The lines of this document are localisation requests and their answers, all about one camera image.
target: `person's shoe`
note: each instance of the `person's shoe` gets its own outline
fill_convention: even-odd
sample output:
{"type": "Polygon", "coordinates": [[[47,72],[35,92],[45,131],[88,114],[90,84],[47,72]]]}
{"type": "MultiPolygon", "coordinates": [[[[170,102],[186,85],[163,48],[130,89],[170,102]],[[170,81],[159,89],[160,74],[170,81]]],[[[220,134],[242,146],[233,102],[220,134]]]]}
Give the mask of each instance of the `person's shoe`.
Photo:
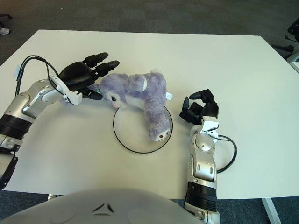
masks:
{"type": "Polygon", "coordinates": [[[6,29],[6,28],[1,27],[1,29],[0,29],[0,34],[1,34],[1,35],[9,34],[9,29],[6,29]]]}

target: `stuffed toy ear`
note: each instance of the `stuffed toy ear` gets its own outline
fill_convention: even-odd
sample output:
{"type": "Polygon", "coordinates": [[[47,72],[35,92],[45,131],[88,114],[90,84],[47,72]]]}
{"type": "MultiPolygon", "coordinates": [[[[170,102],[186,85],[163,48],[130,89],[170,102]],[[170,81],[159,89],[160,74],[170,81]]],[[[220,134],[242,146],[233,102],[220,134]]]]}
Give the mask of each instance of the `stuffed toy ear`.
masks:
{"type": "Polygon", "coordinates": [[[137,92],[145,91],[148,86],[145,76],[143,75],[131,75],[128,79],[129,87],[137,92]]]}

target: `gray carpet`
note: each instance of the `gray carpet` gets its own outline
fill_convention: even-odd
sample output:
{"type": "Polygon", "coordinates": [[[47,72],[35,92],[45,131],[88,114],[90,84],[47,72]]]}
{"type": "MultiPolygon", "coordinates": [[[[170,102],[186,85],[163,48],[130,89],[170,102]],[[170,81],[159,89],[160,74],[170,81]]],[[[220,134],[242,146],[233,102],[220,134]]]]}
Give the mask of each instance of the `gray carpet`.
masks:
{"type": "MultiPolygon", "coordinates": [[[[38,29],[260,35],[287,46],[298,12],[298,0],[0,0],[0,13],[13,16],[0,18],[11,29],[0,36],[0,65],[38,29]]],[[[1,191],[0,199],[3,219],[47,196],[1,191]]],[[[299,197],[273,202],[283,224],[299,222],[299,197]]],[[[261,199],[219,200],[218,210],[223,224],[269,223],[261,199]]]]}

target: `black chair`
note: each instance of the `black chair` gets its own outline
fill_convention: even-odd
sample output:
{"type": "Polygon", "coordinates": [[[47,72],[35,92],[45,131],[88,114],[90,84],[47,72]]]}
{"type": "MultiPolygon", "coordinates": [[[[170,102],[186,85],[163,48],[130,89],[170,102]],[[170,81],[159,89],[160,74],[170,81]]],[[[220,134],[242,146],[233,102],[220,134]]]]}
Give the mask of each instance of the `black chair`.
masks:
{"type": "Polygon", "coordinates": [[[0,17],[7,16],[9,19],[12,19],[12,16],[10,14],[0,14],[0,17]]]}
{"type": "MultiPolygon", "coordinates": [[[[295,36],[295,40],[290,39],[288,36],[285,36],[286,40],[293,41],[293,42],[298,42],[299,43],[299,18],[288,28],[289,34],[292,34],[295,36]]],[[[294,46],[289,45],[286,47],[278,46],[278,45],[271,45],[275,49],[283,50],[286,51],[290,54],[284,56],[284,59],[287,59],[290,57],[294,51],[294,46]]]]}

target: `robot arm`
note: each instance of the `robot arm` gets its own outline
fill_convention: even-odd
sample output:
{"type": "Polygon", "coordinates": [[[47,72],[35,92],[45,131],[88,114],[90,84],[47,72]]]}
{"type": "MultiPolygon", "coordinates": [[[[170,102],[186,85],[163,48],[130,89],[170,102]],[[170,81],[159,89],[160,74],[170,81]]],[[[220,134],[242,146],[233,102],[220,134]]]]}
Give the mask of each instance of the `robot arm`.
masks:
{"type": "Polygon", "coordinates": [[[188,144],[190,159],[184,208],[206,224],[218,224],[220,215],[216,208],[217,169],[213,159],[217,139],[211,136],[218,137],[216,129],[219,126],[219,108],[209,90],[194,93],[190,99],[202,99],[206,105],[202,107],[194,102],[188,108],[189,99],[186,98],[180,113],[180,117],[194,124],[188,144]]]}
{"type": "Polygon", "coordinates": [[[107,53],[101,53],[89,56],[83,62],[75,62],[67,66],[59,76],[51,74],[48,79],[37,81],[13,99],[0,119],[1,189],[7,185],[14,172],[18,161],[15,153],[21,147],[23,137],[48,105],[61,97],[74,105],[80,104],[82,98],[102,99],[102,95],[88,89],[87,86],[119,64],[118,61],[112,61],[102,63],[95,70],[91,69],[107,56],[107,53]]]}

